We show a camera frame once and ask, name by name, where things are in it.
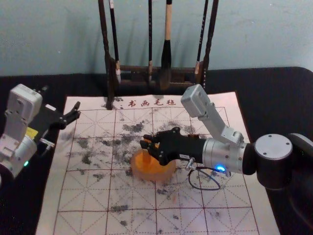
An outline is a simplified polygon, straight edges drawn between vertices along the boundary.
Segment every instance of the black table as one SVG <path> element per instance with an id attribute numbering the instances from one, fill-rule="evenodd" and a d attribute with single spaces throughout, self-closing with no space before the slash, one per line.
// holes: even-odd
<path id="1" fill-rule="evenodd" d="M 104 75 L 71 74 L 0 77 L 0 133 L 9 90 L 19 83 L 50 87 L 45 102 L 60 111 L 66 96 L 106 96 Z M 313 73 L 299 67 L 209 71 L 208 94 L 236 91 L 250 141 L 268 134 L 301 133 L 313 139 Z M 118 95 L 149 94 L 144 87 L 122 87 Z M 171 88 L 155 94 L 183 94 Z M 0 195 L 0 234 L 34 234 L 53 153 L 32 158 L 9 190 Z M 291 208 L 286 193 L 268 191 L 281 234 L 313 234 Z"/>

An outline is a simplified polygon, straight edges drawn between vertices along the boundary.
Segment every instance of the blue led light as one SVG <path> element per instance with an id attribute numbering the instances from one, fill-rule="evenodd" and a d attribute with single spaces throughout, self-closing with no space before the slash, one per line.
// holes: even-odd
<path id="1" fill-rule="evenodd" d="M 222 165 L 217 165 L 216 169 L 219 171 L 225 171 L 225 167 L 223 167 Z"/>

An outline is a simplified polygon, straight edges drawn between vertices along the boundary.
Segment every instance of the orange object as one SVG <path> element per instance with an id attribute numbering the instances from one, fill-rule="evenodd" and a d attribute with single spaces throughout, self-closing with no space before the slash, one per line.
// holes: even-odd
<path id="1" fill-rule="evenodd" d="M 169 179 L 176 169 L 176 161 L 162 166 L 149 155 L 145 149 L 137 151 L 131 160 L 133 175 L 144 180 L 165 181 Z"/>

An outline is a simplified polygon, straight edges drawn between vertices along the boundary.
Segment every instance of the yellow label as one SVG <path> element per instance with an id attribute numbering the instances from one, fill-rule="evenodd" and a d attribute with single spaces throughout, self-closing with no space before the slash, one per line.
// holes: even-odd
<path id="1" fill-rule="evenodd" d="M 26 130 L 26 134 L 32 138 L 32 139 L 35 139 L 36 135 L 38 134 L 38 131 L 28 127 L 27 130 Z"/>

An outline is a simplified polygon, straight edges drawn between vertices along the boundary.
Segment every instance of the robotic arm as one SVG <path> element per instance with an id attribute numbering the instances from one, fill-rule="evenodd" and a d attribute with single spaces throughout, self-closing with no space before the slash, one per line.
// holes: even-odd
<path id="1" fill-rule="evenodd" d="M 140 141 L 141 147 L 161 165 L 180 159 L 188 161 L 186 169 L 195 169 L 192 164 L 200 163 L 228 177 L 231 172 L 246 175 L 257 172 L 264 187 L 280 189 L 291 182 L 292 159 L 300 153 L 299 149 L 313 157 L 313 142 L 300 134 L 290 134 L 288 138 L 269 134 L 255 143 L 245 143 L 240 132 L 225 125 L 199 84 L 187 88 L 181 102 L 191 117 L 204 123 L 213 138 L 182 136 L 179 127 L 155 136 L 144 135 L 151 143 Z"/>
<path id="2" fill-rule="evenodd" d="M 10 91 L 6 125 L 0 137 L 0 188 L 17 177 L 39 144 L 46 145 L 46 151 L 54 147 L 54 143 L 45 139 L 49 130 L 65 129 L 79 118 L 79 102 L 63 115 L 51 105 L 43 104 L 46 91 L 47 87 L 35 91 L 22 84 Z"/>

